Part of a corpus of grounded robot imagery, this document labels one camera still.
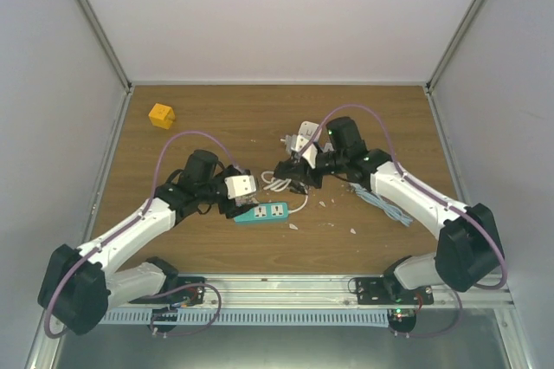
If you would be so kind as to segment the teal power strip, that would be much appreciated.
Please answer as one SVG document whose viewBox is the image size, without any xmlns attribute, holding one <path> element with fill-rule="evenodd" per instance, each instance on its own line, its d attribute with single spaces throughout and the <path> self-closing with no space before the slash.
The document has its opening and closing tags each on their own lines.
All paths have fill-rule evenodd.
<svg viewBox="0 0 554 369">
<path fill-rule="evenodd" d="M 258 224 L 283 222 L 289 217 L 287 203 L 276 202 L 258 204 L 249 211 L 234 218 L 238 224 Z"/>
</svg>

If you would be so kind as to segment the yellow cube socket adapter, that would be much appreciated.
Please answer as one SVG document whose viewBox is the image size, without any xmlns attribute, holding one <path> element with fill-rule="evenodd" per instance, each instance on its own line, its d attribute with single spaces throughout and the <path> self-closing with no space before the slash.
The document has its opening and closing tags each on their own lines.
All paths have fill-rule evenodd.
<svg viewBox="0 0 554 369">
<path fill-rule="evenodd" d="M 169 130 L 176 119 L 172 107 L 156 103 L 148 113 L 151 124 L 155 127 Z"/>
</svg>

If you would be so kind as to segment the white cube adapter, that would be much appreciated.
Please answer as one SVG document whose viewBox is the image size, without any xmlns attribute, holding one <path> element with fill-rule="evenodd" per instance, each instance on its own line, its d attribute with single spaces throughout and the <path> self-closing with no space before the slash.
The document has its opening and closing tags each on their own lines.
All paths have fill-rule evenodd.
<svg viewBox="0 0 554 369">
<path fill-rule="evenodd" d="M 315 142 L 319 141 L 321 135 L 321 130 L 319 129 L 319 124 L 311 121 L 303 121 L 300 124 L 298 135 L 305 137 L 306 139 L 313 138 Z"/>
</svg>

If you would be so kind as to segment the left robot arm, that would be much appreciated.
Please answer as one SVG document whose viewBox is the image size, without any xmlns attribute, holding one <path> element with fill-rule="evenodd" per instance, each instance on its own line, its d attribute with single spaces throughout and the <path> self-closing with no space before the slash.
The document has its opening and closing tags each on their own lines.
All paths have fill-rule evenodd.
<svg viewBox="0 0 554 369">
<path fill-rule="evenodd" d="M 133 301 L 170 304 L 190 299 L 204 279 L 179 287 L 179 272 L 154 256 L 123 270 L 122 265 L 153 239 L 185 218 L 204 215 L 216 206 L 233 219 L 253 208 L 257 179 L 248 170 L 225 166 L 213 153 L 194 151 L 129 217 L 77 248 L 66 244 L 51 255 L 37 302 L 45 310 L 43 327 L 60 338 L 51 320 L 82 335 L 90 332 L 112 308 Z"/>
</svg>

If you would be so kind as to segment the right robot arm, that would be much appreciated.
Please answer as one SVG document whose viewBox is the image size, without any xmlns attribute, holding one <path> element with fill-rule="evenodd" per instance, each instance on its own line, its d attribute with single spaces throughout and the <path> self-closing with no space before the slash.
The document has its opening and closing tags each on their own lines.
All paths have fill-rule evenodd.
<svg viewBox="0 0 554 369">
<path fill-rule="evenodd" d="M 484 204 L 453 200 L 406 172 L 387 152 L 368 149 L 350 117 L 331 120 L 326 129 L 329 151 L 305 135 L 288 136 L 290 157 L 277 164 L 274 176 L 319 189 L 324 177 L 343 174 L 407 212 L 438 242 L 434 253 L 406 256 L 384 271 L 387 300 L 402 304 L 416 289 L 441 283 L 466 292 L 499 267 L 504 253 L 494 215 Z"/>
</svg>

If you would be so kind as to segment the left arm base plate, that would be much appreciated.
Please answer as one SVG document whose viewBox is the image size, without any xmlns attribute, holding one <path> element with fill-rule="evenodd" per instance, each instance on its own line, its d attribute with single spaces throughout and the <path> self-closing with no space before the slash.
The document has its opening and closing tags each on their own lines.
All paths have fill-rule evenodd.
<svg viewBox="0 0 554 369">
<path fill-rule="evenodd" d="M 130 301 L 131 304 L 169 304 L 170 306 L 180 307 L 195 306 L 203 303 L 204 286 L 199 286 L 199 283 L 204 284 L 206 279 L 201 276 L 177 276 L 170 278 L 164 283 L 160 289 L 160 294 L 164 294 L 159 298 L 141 297 Z M 172 289 L 180 288 L 183 285 L 195 284 L 195 287 L 181 288 L 178 291 L 167 294 Z"/>
</svg>

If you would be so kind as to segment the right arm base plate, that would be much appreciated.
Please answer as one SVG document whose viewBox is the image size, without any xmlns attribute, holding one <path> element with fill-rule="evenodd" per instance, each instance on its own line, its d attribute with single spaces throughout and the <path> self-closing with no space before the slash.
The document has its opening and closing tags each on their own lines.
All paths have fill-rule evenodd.
<svg viewBox="0 0 554 369">
<path fill-rule="evenodd" d="M 357 297 L 359 305 L 424 306 L 435 300 L 430 286 L 408 290 L 391 277 L 355 276 L 347 282 L 348 291 Z"/>
</svg>

